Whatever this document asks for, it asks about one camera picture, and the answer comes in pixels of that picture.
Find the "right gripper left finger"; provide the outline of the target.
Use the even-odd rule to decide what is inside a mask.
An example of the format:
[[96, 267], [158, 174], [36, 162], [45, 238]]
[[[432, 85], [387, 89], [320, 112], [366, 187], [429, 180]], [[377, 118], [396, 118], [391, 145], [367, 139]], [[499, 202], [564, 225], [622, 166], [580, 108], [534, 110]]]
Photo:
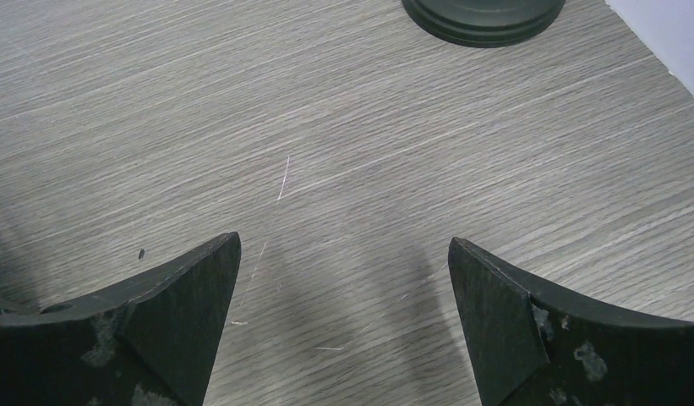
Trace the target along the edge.
[[0, 405], [200, 405], [238, 275], [223, 233], [37, 313], [0, 315]]

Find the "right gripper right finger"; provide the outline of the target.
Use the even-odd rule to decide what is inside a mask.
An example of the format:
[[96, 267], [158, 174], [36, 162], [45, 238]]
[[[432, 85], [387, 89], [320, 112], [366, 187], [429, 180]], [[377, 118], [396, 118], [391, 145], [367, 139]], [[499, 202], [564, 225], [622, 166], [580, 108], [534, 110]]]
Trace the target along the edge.
[[628, 310], [460, 238], [451, 283], [485, 405], [694, 405], [694, 322]]

